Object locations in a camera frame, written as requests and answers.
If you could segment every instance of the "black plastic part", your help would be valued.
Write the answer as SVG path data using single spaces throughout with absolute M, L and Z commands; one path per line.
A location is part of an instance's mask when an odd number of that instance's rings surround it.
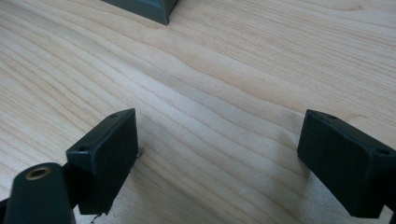
M 8 199 L 4 199 L 3 201 L 0 202 L 0 224 L 3 224 L 5 222 L 7 204 L 8 204 Z
M 137 15 L 157 21 L 164 25 L 169 23 L 177 0 L 102 0 L 113 6 L 131 11 Z
M 396 152 L 332 115 L 306 111 L 298 156 L 353 217 L 395 203 Z
M 134 109 L 108 116 L 66 151 L 70 202 L 82 215 L 108 213 L 138 152 Z
M 5 223 L 74 223 L 64 174 L 59 164 L 38 164 L 15 177 Z

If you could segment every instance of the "black plastic block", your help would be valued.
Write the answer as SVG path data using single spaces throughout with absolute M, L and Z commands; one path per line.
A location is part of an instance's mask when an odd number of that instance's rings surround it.
M 396 152 L 328 114 L 307 110 L 298 156 L 353 217 L 379 217 Z

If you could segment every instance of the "dark gray object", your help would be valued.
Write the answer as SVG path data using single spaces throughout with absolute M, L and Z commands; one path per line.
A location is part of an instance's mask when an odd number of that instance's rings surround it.
M 353 217 L 396 210 L 396 152 L 346 122 L 307 110 L 298 156 Z
M 164 25 L 169 23 L 169 15 L 177 0 L 102 0 L 137 15 L 157 21 Z

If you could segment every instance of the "light wooden surface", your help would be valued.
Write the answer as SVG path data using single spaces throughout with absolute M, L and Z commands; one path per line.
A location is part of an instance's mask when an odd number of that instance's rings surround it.
M 396 148 L 396 2 L 179 0 L 162 26 L 0 0 L 1 199 L 130 107 L 146 152 L 94 223 L 388 223 L 350 217 L 296 148 L 307 108 Z

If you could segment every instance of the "wood grain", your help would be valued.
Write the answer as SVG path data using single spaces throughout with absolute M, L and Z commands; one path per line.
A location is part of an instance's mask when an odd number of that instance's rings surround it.
M 396 147 L 395 95 L 393 0 L 179 0 L 169 26 L 2 0 L 0 197 L 134 107 L 146 152 L 94 223 L 388 223 L 350 217 L 296 148 L 307 108 Z

